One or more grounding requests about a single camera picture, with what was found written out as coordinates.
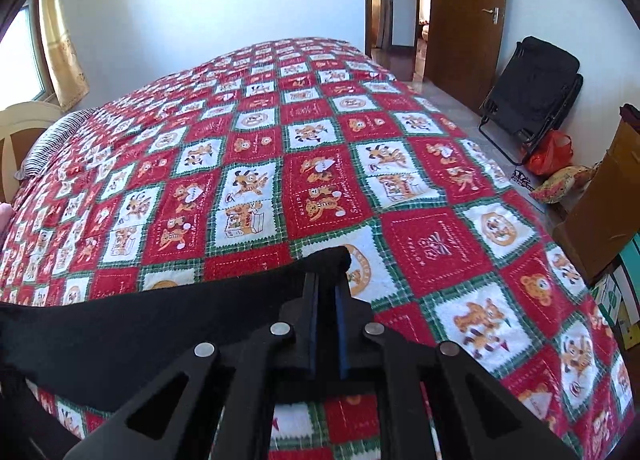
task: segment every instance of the red plastic bag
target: red plastic bag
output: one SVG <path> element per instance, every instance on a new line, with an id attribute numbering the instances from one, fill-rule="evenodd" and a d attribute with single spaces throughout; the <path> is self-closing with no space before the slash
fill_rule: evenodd
<path id="1" fill-rule="evenodd" d="M 548 176 L 571 164 L 573 156 L 571 137 L 563 132 L 551 130 L 542 139 L 525 167 L 535 175 Z"/>

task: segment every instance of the patchwork quilt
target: patchwork quilt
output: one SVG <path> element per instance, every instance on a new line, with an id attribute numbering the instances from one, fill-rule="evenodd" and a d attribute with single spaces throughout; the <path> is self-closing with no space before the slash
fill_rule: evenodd
<path id="1" fill-rule="evenodd" d="M 586 286 L 437 104 L 353 46 L 260 43 L 100 108 L 22 189 L 1 299 L 85 302 L 351 253 L 353 296 L 407 338 L 459 343 L 582 458 L 633 418 Z M 84 438 L 108 415 L 31 386 Z M 274 460 L 380 457 L 372 395 L 279 406 Z"/>

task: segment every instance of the wooden headboard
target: wooden headboard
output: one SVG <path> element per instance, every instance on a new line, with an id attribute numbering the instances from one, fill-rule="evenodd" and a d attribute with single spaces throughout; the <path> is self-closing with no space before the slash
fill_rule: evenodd
<path id="1" fill-rule="evenodd" d="M 58 106 L 41 101 L 13 104 L 0 111 L 0 201 L 13 200 L 20 187 L 15 172 L 37 138 L 61 116 Z"/>

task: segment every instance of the gold patterned curtain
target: gold patterned curtain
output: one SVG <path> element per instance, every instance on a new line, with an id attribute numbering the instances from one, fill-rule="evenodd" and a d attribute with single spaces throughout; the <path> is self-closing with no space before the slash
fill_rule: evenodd
<path id="1" fill-rule="evenodd" d="M 69 38 L 60 0 L 40 0 L 40 31 L 53 89 L 66 112 L 89 93 L 89 84 Z"/>

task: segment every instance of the metal rivet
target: metal rivet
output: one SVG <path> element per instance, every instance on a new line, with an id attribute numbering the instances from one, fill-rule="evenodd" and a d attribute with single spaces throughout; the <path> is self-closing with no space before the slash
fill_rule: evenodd
<path id="1" fill-rule="evenodd" d="M 380 335 L 385 331 L 385 326 L 380 323 L 367 323 L 364 325 L 364 331 L 369 335 Z"/>
<path id="2" fill-rule="evenodd" d="M 215 351 L 216 347 L 211 343 L 200 343 L 193 349 L 193 353 L 198 357 L 209 357 Z"/>
<path id="3" fill-rule="evenodd" d="M 440 344 L 440 353 L 449 357 L 455 357 L 460 353 L 460 347 L 452 341 L 445 341 Z"/>
<path id="4" fill-rule="evenodd" d="M 287 335 L 291 330 L 288 323 L 279 322 L 271 325 L 271 333 L 273 335 Z"/>

